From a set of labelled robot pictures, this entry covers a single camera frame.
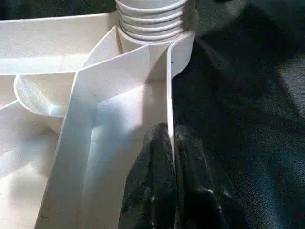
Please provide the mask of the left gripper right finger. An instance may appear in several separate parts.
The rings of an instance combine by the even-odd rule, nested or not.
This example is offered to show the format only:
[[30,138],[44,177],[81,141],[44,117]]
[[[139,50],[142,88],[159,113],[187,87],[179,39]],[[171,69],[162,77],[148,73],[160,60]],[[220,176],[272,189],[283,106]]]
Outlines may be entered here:
[[178,228],[241,228],[241,206],[230,179],[196,131],[178,125],[174,140]]

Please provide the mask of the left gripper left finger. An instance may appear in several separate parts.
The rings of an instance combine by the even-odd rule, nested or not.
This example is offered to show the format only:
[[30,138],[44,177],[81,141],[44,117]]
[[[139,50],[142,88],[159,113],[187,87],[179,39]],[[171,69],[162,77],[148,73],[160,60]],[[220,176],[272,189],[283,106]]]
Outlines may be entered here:
[[145,134],[143,147],[126,178],[118,227],[174,228],[176,188],[168,127],[159,123]]

